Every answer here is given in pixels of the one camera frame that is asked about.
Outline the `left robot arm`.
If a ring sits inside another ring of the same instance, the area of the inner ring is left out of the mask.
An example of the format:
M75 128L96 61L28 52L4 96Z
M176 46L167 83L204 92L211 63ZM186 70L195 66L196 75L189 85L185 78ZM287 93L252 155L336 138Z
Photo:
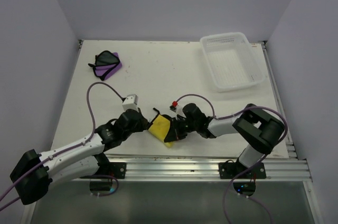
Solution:
M40 154L35 150L25 152L10 174L19 199L28 205L57 184L82 177L110 177L113 172L104 152L147 127L148 120L129 109L67 146Z

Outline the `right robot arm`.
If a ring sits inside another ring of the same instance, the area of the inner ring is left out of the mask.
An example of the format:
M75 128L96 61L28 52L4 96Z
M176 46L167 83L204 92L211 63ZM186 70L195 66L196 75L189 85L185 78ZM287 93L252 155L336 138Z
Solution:
M223 118L205 115L194 103L185 105L182 112L182 115L173 118L165 116L169 126L164 143L182 140L192 132L203 138L239 134L248 145L230 172L242 178L247 178L254 172L254 167L272 152L288 130L287 122L281 114L254 104L248 104L243 110Z

